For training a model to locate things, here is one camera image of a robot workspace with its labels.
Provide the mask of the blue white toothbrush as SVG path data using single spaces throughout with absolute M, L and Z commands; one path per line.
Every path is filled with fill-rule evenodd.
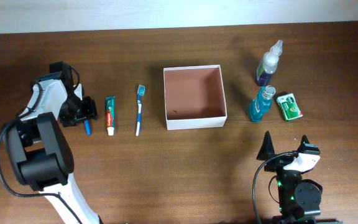
M 139 136 L 140 134 L 140 125 L 141 125 L 141 113 L 142 113 L 142 103 L 141 97 L 145 94 L 145 86 L 139 85 L 137 89 L 137 124 L 135 135 Z

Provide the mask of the blue mouthwash bottle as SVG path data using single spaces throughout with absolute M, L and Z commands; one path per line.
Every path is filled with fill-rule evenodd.
M 262 86 L 249 107 L 250 120 L 259 123 L 263 115 L 271 108 L 276 89 L 272 85 Z

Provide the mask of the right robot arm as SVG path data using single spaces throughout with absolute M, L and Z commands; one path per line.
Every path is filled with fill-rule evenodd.
M 278 224 L 334 224 L 337 219 L 318 220 L 321 215 L 320 203 L 323 186 L 302 175 L 313 170 L 320 160 L 318 146 L 311 144 L 307 136 L 302 136 L 300 145 L 295 151 L 275 153 L 272 138 L 268 131 L 256 157 L 262 164 L 257 168 L 252 181 L 252 204 L 258 223 L 262 223 L 259 215 L 255 190 L 257 177 L 261 170 L 273 172 L 273 179 L 277 181 L 280 214 L 272 217 L 270 223 Z

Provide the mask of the green toothpaste tube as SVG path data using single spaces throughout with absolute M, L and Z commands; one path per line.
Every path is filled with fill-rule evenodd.
M 113 136 L 115 130 L 115 119 L 114 119 L 115 96 L 106 97 L 105 105 L 106 105 L 107 132 L 109 136 Z

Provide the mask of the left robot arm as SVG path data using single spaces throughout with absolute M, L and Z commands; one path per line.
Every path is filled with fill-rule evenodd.
M 65 223 L 101 223 L 76 183 L 74 157 L 62 132 L 96 119 L 96 103 L 84 94 L 79 73 L 65 62 L 50 64 L 49 73 L 31 85 L 27 106 L 2 127 L 0 148 L 6 146 L 17 181 L 33 192 L 10 188 L 0 163 L 2 184 L 16 197 L 46 198 Z

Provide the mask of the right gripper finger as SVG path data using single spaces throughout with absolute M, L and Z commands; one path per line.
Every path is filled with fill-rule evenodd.
M 272 143 L 272 138 L 269 131 L 265 132 L 263 143 L 260 147 L 259 153 L 256 157 L 258 161 L 267 161 L 275 156 L 275 150 Z
M 308 146 L 309 143 L 310 143 L 310 142 L 309 142 L 307 136 L 306 136 L 306 135 L 303 135 L 302 138 L 301 138 L 301 143 L 300 143 L 300 146 L 299 146 L 299 148 L 298 148 L 298 151 L 299 151 L 299 152 L 304 152 L 304 151 L 306 151 L 306 150 L 309 148 L 309 146 Z

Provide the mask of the blue disposable razor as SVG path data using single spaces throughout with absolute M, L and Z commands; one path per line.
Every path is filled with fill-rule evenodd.
M 88 136 L 91 135 L 91 125 L 89 120 L 84 121 L 85 130 Z

